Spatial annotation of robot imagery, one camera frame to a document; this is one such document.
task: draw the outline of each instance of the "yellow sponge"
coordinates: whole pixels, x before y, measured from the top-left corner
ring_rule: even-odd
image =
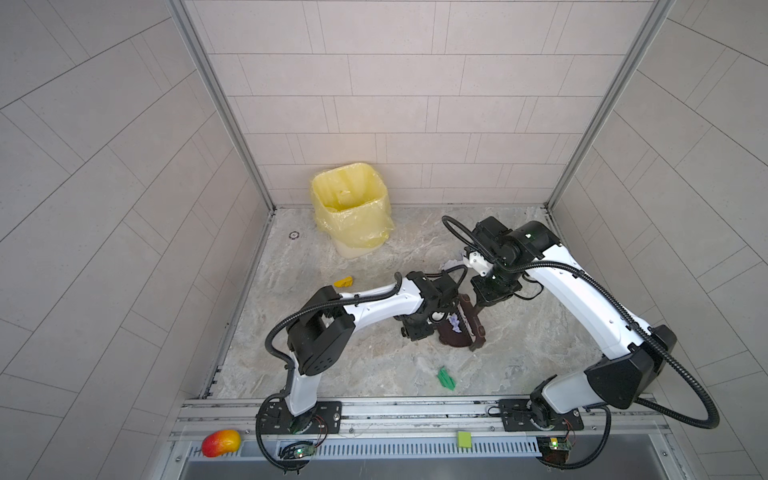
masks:
[[[352,286],[352,277],[348,276],[347,278],[342,278],[338,282],[333,282],[333,286],[336,286],[336,287]]]
[[[472,448],[472,433],[469,432],[456,432],[456,443],[460,449]]]

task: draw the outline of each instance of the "wire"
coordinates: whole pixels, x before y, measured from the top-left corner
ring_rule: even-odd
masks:
[[[440,270],[440,273],[425,273],[424,276],[426,276],[427,278],[436,278],[438,276],[443,276],[446,273],[455,272],[456,270],[463,270],[462,271],[462,275],[458,279],[458,282],[456,282],[456,286],[459,286],[459,285],[462,284],[462,282],[464,281],[464,279],[467,276],[467,272],[469,271],[469,268],[466,265],[452,266],[451,268],[449,268],[447,270]]]
[[[591,454],[587,455],[583,460],[579,460],[578,462],[574,463],[566,463],[561,465],[559,463],[548,462],[547,460],[537,457],[536,459],[538,461],[548,467],[559,468],[560,470],[575,470],[576,468],[585,467],[591,464],[598,456],[600,456],[600,454],[603,452],[603,449],[605,448],[605,444],[608,443],[608,436],[611,434],[611,411],[605,404],[593,405],[585,408],[605,410],[605,429],[603,430],[603,436],[600,438],[598,447]]]
[[[518,295],[515,292],[512,292],[512,295],[518,297],[520,300],[533,300],[537,296],[541,295],[541,292],[544,291],[544,285],[541,285],[540,283],[539,283],[539,285],[541,286],[541,288],[538,289],[538,292],[536,292],[536,294],[534,296],[522,296],[522,295]]]
[[[288,315],[286,318],[281,320],[277,325],[272,327],[272,329],[267,333],[266,339],[264,339],[264,348],[267,350],[267,352],[270,353],[270,355],[275,356],[281,360],[283,360],[286,363],[286,369],[288,370],[288,377],[286,379],[286,387],[278,392],[273,393],[272,395],[266,397],[264,401],[261,403],[261,406],[259,407],[259,412],[256,416],[256,426],[254,428],[253,434],[256,436],[256,442],[259,446],[259,450],[261,451],[261,455],[264,456],[264,458],[272,465],[276,466],[277,468],[280,468],[284,472],[298,472],[300,469],[306,466],[309,462],[291,462],[290,464],[286,464],[278,460],[277,458],[274,458],[264,446],[264,440],[261,438],[261,435],[263,434],[261,429],[261,417],[266,413],[266,410],[268,405],[273,400],[284,400],[288,394],[290,393],[290,387],[291,387],[291,380],[293,378],[294,370],[296,367],[293,364],[293,359],[289,357],[286,353],[279,351],[275,348],[273,345],[273,341],[275,340],[275,337],[280,332],[280,330],[285,328],[290,328],[294,323],[299,321],[299,318],[301,318],[304,315],[309,315],[310,313],[315,313],[319,310],[324,310],[328,308],[333,308],[337,306],[345,306],[345,305],[357,305],[360,303],[368,303],[368,302],[376,302],[378,300],[385,300],[392,296],[395,296],[399,291],[400,287],[402,286],[402,275],[400,272],[395,272],[395,285],[392,287],[392,289],[389,292],[379,293],[376,295],[368,295],[368,296],[354,296],[351,298],[342,298],[337,300],[327,300],[326,302],[322,303],[316,303],[315,305],[305,306],[298,312],[292,313],[291,315]]]
[[[642,338],[644,343],[647,343],[648,346],[661,358],[663,358],[669,365],[672,367],[672,369],[678,373],[681,377],[683,377],[683,380],[688,384],[688,386],[696,393],[696,395],[699,397],[699,400],[704,406],[704,409],[707,411],[707,418],[702,419],[695,419],[693,417],[689,417],[688,415],[683,415],[682,413],[675,412],[672,409],[668,409],[667,407],[658,405],[657,403],[651,402],[650,400],[646,399],[635,399],[634,402],[638,405],[642,405],[645,407],[648,407],[649,409],[655,410],[662,415],[666,415],[672,419],[675,419],[679,422],[686,423],[688,425],[698,427],[700,429],[714,429],[720,424],[720,413],[717,411],[717,407],[715,406],[714,401],[710,397],[709,393],[704,389],[701,384],[694,378],[693,375],[691,375],[685,367],[677,361],[668,351],[665,349],[656,339],[654,339],[648,332],[643,329],[643,327],[637,323],[637,321],[634,319],[632,315],[629,314],[626,308],[619,303],[618,300],[614,298],[613,295],[611,295],[611,292],[608,292],[605,287],[603,287],[597,280],[589,276],[586,272],[584,272],[581,269],[576,268],[575,266],[568,265],[567,263],[562,262],[555,262],[552,260],[539,260],[535,262],[530,263],[524,263],[522,265],[517,266],[506,266],[503,262],[500,261],[500,259],[493,254],[489,249],[484,247],[480,244],[477,237],[469,231],[467,227],[462,225],[460,222],[458,222],[455,218],[451,218],[447,215],[444,215],[442,218],[442,222],[445,224],[446,228],[459,237],[458,233],[453,230],[449,223],[452,223],[456,225],[462,232],[468,234],[469,238],[472,239],[474,244],[472,244],[472,247],[476,247],[478,251],[482,254],[482,256],[489,262],[492,262],[494,264],[494,268],[499,268],[500,270],[504,270],[506,273],[524,273],[526,270],[531,270],[534,268],[556,268],[560,270],[565,270],[566,272],[571,273],[577,278],[581,278],[583,281],[587,282],[589,285],[591,285],[595,290],[597,290],[603,298],[605,298],[612,307],[618,312],[618,314],[621,316],[622,320],[627,324],[627,326],[634,331],[637,335],[639,335],[640,338]]]

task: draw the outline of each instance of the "yellow plastic bag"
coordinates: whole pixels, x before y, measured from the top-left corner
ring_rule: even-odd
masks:
[[[368,164],[345,165],[317,174],[310,196],[317,227],[330,234],[339,253],[347,258],[380,247],[395,228],[386,185]]]

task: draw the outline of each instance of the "green cloth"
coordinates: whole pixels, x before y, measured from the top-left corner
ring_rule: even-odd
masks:
[[[445,367],[442,367],[437,373],[437,378],[440,380],[440,385],[444,386],[445,388],[449,390],[456,388],[456,381],[451,378],[451,376],[448,374],[448,371],[445,370]]]

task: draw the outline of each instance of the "fake mango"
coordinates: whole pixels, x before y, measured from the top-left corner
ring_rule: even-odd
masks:
[[[240,433],[237,430],[219,430],[203,440],[202,451],[206,457],[217,457],[240,448]]]

